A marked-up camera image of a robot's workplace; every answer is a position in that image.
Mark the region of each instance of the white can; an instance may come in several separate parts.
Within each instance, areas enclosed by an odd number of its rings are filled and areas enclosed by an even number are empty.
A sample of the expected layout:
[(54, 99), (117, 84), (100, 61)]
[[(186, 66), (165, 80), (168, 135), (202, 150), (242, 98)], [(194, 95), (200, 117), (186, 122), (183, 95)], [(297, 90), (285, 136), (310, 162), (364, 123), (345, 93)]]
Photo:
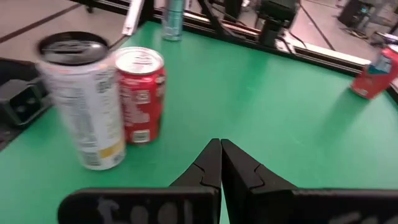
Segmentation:
[(118, 165), (126, 145), (119, 87), (105, 40), (86, 32), (54, 34), (38, 44), (37, 68), (87, 169)]

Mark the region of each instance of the black can lid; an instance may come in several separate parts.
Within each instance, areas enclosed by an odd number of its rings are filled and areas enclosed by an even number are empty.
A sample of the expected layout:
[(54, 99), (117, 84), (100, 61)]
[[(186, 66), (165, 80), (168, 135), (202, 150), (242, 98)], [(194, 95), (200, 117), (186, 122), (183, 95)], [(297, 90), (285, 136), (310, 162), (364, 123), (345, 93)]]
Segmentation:
[(106, 40), (87, 32), (62, 32), (37, 44), (42, 60), (58, 65), (79, 66), (97, 62), (108, 55)]

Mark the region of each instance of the gray floor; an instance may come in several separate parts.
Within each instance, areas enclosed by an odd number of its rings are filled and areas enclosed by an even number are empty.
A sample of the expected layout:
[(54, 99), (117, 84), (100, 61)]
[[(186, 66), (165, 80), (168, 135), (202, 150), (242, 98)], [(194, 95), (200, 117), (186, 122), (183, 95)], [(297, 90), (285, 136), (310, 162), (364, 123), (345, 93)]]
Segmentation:
[[(157, 0), (156, 6), (163, 5), (163, 2), (163, 0)], [(74, 2), (67, 0), (0, 0), (0, 15), (2, 15), (2, 19), (0, 20), (0, 37), (74, 4)], [(352, 37), (340, 30), (340, 27), (343, 27), (343, 25), (333, 17), (339, 13), (340, 9), (335, 7), (334, 1), (302, 0), (302, 5), (337, 51), (370, 60), (379, 52), (379, 49), (371, 47), (367, 42)], [(195, 0), (192, 10), (200, 12), (200, 7)], [(239, 19), (248, 26), (253, 27), (256, 15), (253, 10), (246, 10), (242, 12)], [(36, 56), (33, 47), (40, 38), (67, 30), (93, 32), (107, 38), (110, 42), (114, 42), (120, 36), (123, 21), (124, 16), (119, 14), (100, 9), (95, 9), (93, 14), (88, 14), (84, 7), (79, 7), (35, 29), (1, 43), (0, 57), (35, 60)], [(320, 32), (317, 31), (310, 18), (302, 9), (298, 12), (291, 32), (300, 37), (304, 42), (328, 48)]]

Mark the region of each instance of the green table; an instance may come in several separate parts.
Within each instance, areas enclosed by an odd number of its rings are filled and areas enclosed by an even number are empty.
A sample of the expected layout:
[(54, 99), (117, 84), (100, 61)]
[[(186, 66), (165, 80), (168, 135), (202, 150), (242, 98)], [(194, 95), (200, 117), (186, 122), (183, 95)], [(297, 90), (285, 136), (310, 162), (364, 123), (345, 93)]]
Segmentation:
[(0, 152), (0, 223), (56, 223), (62, 199), (85, 187), (166, 187), (211, 138), (298, 187), (398, 189), (398, 113), (387, 93), (368, 101), (346, 75), (188, 32), (163, 41), (151, 22), (124, 44), (133, 45), (165, 59), (158, 140), (129, 146), (113, 169), (86, 170), (50, 109)]

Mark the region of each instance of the red soda can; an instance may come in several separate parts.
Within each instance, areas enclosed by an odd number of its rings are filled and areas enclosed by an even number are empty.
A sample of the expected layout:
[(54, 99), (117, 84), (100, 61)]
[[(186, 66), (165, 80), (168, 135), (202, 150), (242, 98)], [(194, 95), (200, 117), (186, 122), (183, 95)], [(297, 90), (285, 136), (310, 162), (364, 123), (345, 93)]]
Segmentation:
[(164, 59), (152, 49), (127, 47), (116, 52), (124, 134), (127, 142), (151, 142), (159, 134), (166, 71)]
[(390, 87), (398, 74), (398, 46), (388, 45), (377, 59), (365, 66), (354, 79), (351, 89), (357, 94), (371, 99)]

